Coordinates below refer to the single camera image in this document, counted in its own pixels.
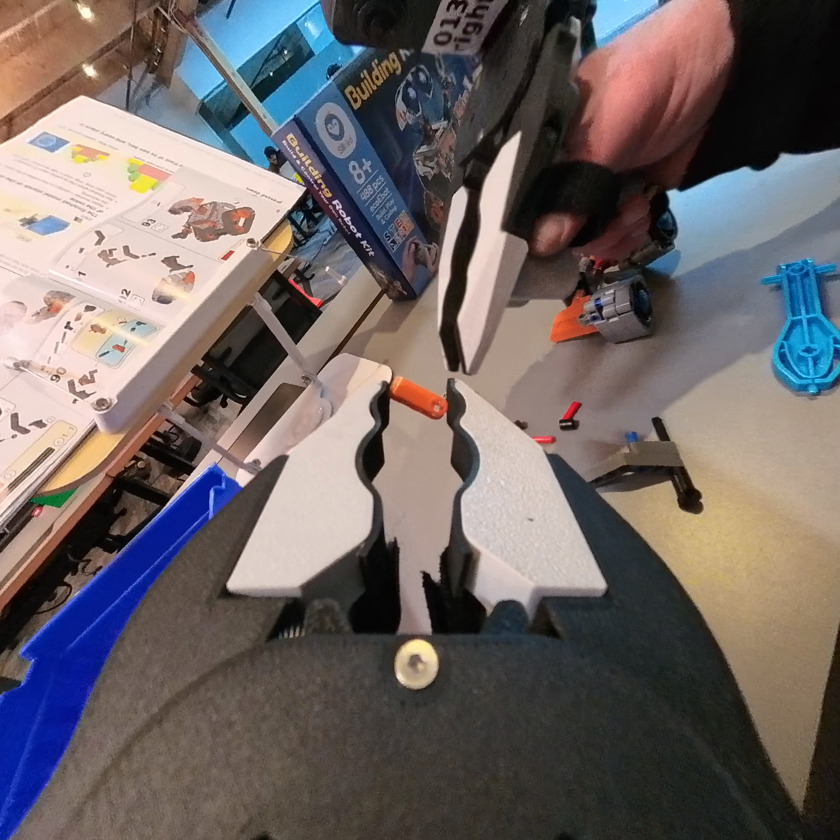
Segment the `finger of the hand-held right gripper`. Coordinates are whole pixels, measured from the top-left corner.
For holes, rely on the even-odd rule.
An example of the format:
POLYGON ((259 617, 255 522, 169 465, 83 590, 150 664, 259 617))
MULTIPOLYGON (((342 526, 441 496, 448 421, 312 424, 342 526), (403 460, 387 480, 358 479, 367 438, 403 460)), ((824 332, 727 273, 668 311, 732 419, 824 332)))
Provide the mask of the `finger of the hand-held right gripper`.
POLYGON ((460 369, 478 373, 516 285, 529 247, 502 227, 522 142, 515 133, 501 147, 478 194, 476 242, 465 272, 465 293, 458 306, 456 334, 460 369))
POLYGON ((437 334, 449 371, 478 371, 487 321, 487 284, 476 255, 480 195, 461 186, 453 197, 437 284, 437 334))

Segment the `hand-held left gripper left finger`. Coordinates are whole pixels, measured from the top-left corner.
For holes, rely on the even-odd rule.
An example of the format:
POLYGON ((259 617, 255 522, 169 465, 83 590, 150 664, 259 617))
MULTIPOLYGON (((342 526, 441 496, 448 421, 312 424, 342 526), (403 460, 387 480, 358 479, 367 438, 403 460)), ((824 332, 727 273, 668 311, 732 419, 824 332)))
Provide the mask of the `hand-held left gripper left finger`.
POLYGON ((367 380, 270 466, 278 473, 226 582, 231 595, 302 609, 336 602, 351 628, 394 633, 394 543, 373 480, 384 465, 390 382, 367 380))

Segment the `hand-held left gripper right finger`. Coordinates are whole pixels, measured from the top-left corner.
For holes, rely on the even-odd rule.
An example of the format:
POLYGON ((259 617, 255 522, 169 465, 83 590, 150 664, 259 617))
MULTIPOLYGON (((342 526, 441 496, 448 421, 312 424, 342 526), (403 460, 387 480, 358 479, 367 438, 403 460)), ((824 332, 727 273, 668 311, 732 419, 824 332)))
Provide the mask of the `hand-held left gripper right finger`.
POLYGON ((449 463, 460 483, 446 546, 446 631, 473 634, 499 604, 532 622, 550 598, 607 582, 541 446, 464 381, 447 382, 449 463))

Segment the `orange toy connector block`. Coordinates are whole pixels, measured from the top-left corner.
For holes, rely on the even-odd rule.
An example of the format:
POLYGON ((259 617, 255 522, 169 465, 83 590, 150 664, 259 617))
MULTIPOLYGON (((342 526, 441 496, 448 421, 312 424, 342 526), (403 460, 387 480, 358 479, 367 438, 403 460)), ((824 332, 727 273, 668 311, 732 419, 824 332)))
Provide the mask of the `orange toy connector block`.
POLYGON ((404 405, 430 419, 442 419, 448 411, 446 397, 431 392, 401 375, 393 377, 389 394, 395 403, 404 405))

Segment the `black toy axle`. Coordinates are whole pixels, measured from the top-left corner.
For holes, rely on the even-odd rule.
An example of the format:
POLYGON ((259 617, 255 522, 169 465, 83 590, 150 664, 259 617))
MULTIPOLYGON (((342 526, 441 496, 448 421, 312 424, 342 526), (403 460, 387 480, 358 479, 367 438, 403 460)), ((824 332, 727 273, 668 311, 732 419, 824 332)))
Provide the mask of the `black toy axle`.
MULTIPOLYGON (((652 425, 660 442, 673 442, 661 417, 652 417, 652 425)), ((678 506, 682 511, 698 515, 704 509, 702 494, 690 477, 679 451, 677 451, 677 460, 678 464, 676 466, 668 468, 668 474, 675 490, 678 506)))

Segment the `blue plastic bin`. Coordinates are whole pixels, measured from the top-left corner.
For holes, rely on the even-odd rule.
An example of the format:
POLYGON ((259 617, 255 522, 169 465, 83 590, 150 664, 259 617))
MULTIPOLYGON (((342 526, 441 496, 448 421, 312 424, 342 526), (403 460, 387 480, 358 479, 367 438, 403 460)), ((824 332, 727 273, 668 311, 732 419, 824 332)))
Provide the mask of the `blue plastic bin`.
POLYGON ((152 584, 242 489, 212 465, 131 539, 24 646, 23 680, 1 695, 1 838, 51 779, 111 651, 152 584))

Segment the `person's right forearm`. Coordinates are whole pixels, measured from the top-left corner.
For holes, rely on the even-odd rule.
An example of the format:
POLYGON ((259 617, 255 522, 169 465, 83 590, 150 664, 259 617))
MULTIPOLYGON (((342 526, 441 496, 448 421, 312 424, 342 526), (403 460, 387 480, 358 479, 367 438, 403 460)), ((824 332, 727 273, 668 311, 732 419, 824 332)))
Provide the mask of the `person's right forearm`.
POLYGON ((679 189, 839 145, 839 2, 730 1, 728 81, 679 189))

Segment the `person's right hand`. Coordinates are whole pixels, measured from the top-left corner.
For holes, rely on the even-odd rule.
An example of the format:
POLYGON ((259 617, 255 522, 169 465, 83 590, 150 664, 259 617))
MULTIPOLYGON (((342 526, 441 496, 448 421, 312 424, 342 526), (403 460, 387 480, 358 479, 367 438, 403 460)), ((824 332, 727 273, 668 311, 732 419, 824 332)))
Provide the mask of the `person's right hand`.
POLYGON ((732 65, 727 2, 674 1, 583 58, 570 161, 676 189, 716 110, 732 65))

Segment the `blue toy kit box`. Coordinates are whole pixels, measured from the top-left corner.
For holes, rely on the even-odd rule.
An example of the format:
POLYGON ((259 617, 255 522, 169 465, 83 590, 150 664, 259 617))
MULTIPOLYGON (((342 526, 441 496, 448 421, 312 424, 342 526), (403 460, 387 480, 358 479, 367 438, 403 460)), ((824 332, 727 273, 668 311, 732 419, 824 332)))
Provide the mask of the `blue toy kit box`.
POLYGON ((272 137, 384 294, 436 275, 478 59, 365 49, 272 137))

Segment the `grey orange toy robot head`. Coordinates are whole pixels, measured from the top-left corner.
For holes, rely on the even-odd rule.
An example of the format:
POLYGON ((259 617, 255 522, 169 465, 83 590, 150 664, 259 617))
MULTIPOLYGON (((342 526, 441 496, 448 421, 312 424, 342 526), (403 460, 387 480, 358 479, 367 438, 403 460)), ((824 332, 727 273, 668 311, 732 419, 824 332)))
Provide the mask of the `grey orange toy robot head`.
POLYGON ((674 250, 678 225, 666 192, 651 192, 650 198, 645 244, 621 261, 579 259, 577 284, 552 322, 552 343, 598 333, 606 342, 618 344, 652 332, 653 304, 644 270, 674 250))

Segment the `blue plastic toy tool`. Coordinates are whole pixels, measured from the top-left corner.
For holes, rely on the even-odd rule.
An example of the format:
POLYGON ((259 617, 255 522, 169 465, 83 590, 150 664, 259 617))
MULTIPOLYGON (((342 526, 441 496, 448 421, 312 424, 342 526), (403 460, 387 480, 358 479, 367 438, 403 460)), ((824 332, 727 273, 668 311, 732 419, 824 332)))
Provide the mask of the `blue plastic toy tool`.
POLYGON ((761 279, 761 285, 782 293, 784 325, 771 364, 780 382, 795 393, 819 396, 838 382, 839 331, 825 315, 820 286, 821 280, 837 273, 835 264, 800 259, 761 279))

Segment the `instruction booklet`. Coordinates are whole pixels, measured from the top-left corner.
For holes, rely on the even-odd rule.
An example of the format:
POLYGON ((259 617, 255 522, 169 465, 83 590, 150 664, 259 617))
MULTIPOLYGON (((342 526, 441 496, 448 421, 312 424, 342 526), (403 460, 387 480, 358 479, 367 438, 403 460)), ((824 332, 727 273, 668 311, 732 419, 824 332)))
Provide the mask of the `instruction booklet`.
POLYGON ((1 512, 140 420, 259 270, 295 182, 79 97, 1 149, 1 512))

